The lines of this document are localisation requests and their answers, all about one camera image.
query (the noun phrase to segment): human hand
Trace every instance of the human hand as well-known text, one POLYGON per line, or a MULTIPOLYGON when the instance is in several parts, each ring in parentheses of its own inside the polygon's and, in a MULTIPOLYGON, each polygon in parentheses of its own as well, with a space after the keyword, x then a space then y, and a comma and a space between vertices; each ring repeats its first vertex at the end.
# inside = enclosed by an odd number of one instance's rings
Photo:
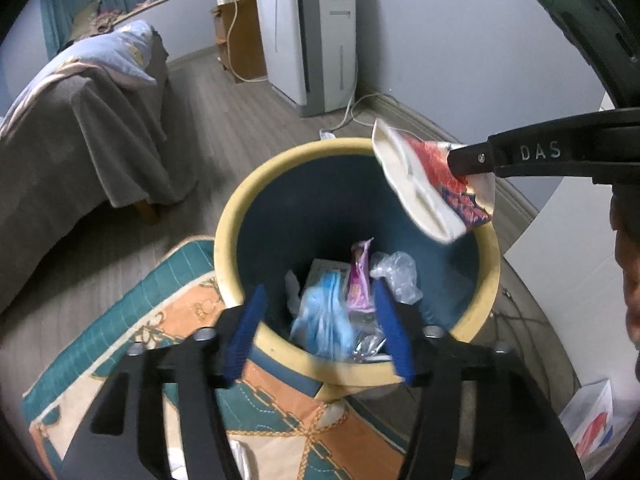
POLYGON ((626 331, 636 346, 640 345, 640 243, 625 228, 625 215, 620 198, 611 198, 609 221, 616 232, 616 261, 622 268, 626 303, 626 331))

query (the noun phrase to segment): wooden cabinet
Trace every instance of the wooden cabinet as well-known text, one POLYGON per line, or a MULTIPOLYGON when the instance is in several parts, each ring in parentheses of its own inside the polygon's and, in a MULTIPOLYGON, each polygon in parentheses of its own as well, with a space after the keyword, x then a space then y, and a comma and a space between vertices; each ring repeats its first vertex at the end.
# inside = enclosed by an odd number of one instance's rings
MULTIPOLYGON (((223 4, 211 9, 216 29, 216 46, 220 63, 231 72, 229 66, 229 46, 231 63, 236 73, 245 79, 255 79, 267 75, 264 52, 260 38, 258 8, 255 0, 238 0, 238 17, 231 31, 230 42, 227 34, 234 18, 234 4, 223 4)), ((236 83, 241 80, 234 77, 236 83)))

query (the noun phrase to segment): white appliance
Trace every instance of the white appliance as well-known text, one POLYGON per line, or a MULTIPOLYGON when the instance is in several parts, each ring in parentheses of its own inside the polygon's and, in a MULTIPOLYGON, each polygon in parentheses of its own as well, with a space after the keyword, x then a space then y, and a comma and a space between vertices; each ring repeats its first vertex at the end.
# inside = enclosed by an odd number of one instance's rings
POLYGON ((354 89, 356 0, 257 0, 267 76, 302 117, 345 107, 354 89))

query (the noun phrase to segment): blue face mask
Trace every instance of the blue face mask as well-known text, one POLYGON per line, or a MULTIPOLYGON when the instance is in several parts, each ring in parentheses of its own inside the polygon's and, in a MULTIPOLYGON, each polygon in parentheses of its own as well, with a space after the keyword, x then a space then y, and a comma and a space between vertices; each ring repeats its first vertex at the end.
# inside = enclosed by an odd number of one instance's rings
POLYGON ((340 272, 322 275, 318 285, 302 295, 300 315, 291 327, 291 338, 305 341, 309 353, 340 361, 353 352, 354 334, 342 302, 340 272))

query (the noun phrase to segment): trash can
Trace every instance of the trash can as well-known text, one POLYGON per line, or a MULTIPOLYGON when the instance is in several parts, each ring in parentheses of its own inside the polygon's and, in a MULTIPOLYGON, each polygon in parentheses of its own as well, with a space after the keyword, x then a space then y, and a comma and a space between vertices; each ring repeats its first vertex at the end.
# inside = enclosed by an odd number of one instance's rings
POLYGON ((355 364, 317 358, 289 342, 292 318, 284 275, 301 285, 314 258, 351 261, 354 242, 371 251, 404 251, 416 263, 425 322, 468 342, 489 313, 500 278, 491 224, 442 245, 405 213, 373 155, 370 139, 310 142, 268 160, 233 193, 220 218, 214 266, 227 306, 264 284, 270 306, 250 358, 289 386, 321 400, 400 382, 391 362, 355 364))

